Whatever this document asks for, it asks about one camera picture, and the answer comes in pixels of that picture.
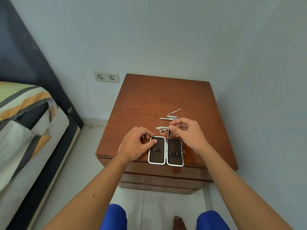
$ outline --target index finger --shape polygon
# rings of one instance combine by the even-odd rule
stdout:
[[[147,128],[143,127],[137,131],[138,135],[141,137],[142,135],[150,135],[154,136],[154,133]]]
[[[189,124],[191,121],[192,120],[187,119],[187,118],[179,118],[179,119],[171,121],[169,124],[170,125],[176,125],[176,124],[180,124],[180,123]]]

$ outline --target electrical outlet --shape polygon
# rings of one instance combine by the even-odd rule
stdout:
[[[119,74],[102,70],[94,70],[94,76],[100,82],[119,83]]]

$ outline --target wooden tabletop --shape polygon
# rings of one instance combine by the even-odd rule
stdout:
[[[206,81],[127,74],[122,84],[96,156],[113,158],[123,137],[135,126],[150,129],[161,135],[156,127],[163,122],[168,126],[168,113],[181,108],[173,115],[196,120],[207,141],[234,169],[238,165],[233,154],[211,86]],[[183,144],[185,166],[205,167],[202,158]],[[148,152],[137,161],[148,162]]]

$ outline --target bed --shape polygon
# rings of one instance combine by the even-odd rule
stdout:
[[[9,0],[0,0],[0,230],[31,229],[83,122]]]

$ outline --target wooden nightstand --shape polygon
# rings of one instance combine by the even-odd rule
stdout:
[[[103,166],[117,154],[123,137],[135,126],[150,129],[168,126],[167,114],[198,121],[206,139],[234,169],[233,154],[217,103],[209,82],[127,74],[99,143],[96,156]],[[148,152],[133,161],[119,183],[120,187],[190,194],[212,183],[202,158],[183,143],[184,166],[148,163]]]

